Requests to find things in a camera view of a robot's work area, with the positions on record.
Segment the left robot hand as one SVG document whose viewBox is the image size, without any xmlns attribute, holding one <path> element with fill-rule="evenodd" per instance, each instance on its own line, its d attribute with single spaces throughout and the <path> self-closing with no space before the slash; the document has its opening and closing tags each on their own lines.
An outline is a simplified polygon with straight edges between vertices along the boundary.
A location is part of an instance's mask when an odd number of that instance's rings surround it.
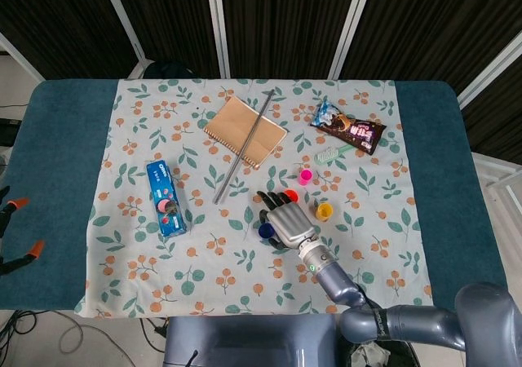
<svg viewBox="0 0 522 367">
<path fill-rule="evenodd" d="M 5 206 L 1 209 L 1 244 L 3 244 L 3 237 L 7 226 L 11 221 L 11 216 L 19 209 L 23 208 L 29 203 L 27 197 L 17 198 L 15 200 L 9 200 Z M 18 259 L 5 262 L 3 257 L 3 247 L 1 247 L 1 276 L 6 276 L 24 266 L 31 264 L 34 260 L 38 259 L 44 249 L 45 242 L 43 240 L 36 241 L 31 250 Z"/>
</svg>

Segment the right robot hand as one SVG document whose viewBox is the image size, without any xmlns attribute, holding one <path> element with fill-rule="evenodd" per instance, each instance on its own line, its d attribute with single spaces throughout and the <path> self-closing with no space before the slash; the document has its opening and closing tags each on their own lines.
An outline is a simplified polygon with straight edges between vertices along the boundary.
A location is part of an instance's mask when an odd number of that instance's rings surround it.
<svg viewBox="0 0 522 367">
<path fill-rule="evenodd" d="M 284 192 L 257 191 L 257 195 L 267 207 L 259 212 L 260 236 L 273 248 L 296 250 L 305 241 L 317 239 L 314 225 Z"/>
</svg>

